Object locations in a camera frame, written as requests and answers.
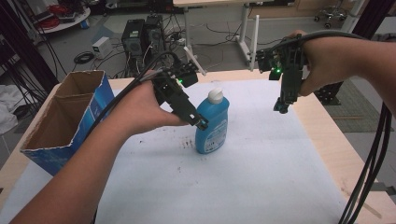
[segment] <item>blue bottle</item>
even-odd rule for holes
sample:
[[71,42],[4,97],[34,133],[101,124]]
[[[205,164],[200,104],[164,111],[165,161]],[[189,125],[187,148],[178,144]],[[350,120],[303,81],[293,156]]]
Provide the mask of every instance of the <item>blue bottle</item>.
[[230,103],[223,96],[221,88],[212,90],[198,106],[197,111],[208,121],[208,127],[196,130],[195,146],[199,153],[207,154],[220,148],[227,136],[228,107]]

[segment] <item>hand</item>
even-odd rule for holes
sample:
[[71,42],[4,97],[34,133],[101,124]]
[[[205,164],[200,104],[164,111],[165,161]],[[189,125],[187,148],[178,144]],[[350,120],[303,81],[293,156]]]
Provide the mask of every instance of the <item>hand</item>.
[[129,92],[111,111],[107,120],[109,128],[123,134],[125,138],[162,126],[187,124],[159,107],[151,81],[145,81]]
[[[306,35],[296,30],[289,37]],[[341,82],[359,71],[356,64],[357,40],[346,37],[322,37],[304,43],[304,53],[308,60],[309,76],[300,88],[302,96],[319,88]]]

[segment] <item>finger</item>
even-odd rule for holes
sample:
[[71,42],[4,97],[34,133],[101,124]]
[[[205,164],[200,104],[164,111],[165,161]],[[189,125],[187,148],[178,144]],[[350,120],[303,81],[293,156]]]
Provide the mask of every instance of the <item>finger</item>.
[[178,117],[175,114],[169,113],[167,111],[163,111],[164,113],[164,121],[163,121],[163,126],[183,126],[183,125],[188,125],[189,123],[180,117]]
[[319,88],[320,88],[320,85],[318,84],[318,82],[315,79],[315,71],[311,71],[309,73],[309,76],[306,78],[306,80],[301,85],[300,95],[307,96]]
[[291,33],[290,35],[288,35],[288,37],[290,38],[294,38],[297,35],[306,35],[306,32],[302,31],[302,30],[295,30],[293,31],[293,33]]

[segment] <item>cardboard box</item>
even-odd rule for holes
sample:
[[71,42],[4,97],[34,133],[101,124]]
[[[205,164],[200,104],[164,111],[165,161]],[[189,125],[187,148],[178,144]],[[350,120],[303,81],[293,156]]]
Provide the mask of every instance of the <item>cardboard box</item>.
[[60,84],[21,152],[51,175],[73,156],[114,98],[105,72],[70,73]]

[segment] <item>white sheet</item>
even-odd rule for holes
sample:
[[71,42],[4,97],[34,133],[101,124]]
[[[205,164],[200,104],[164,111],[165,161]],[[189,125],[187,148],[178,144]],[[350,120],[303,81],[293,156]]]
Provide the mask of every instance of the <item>white sheet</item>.
[[[96,223],[337,223],[345,200],[292,108],[273,111],[278,83],[213,82],[186,93],[198,105],[215,87],[230,101],[223,147],[198,154],[191,126],[133,136],[116,159]],[[29,164],[0,223],[48,179]]]

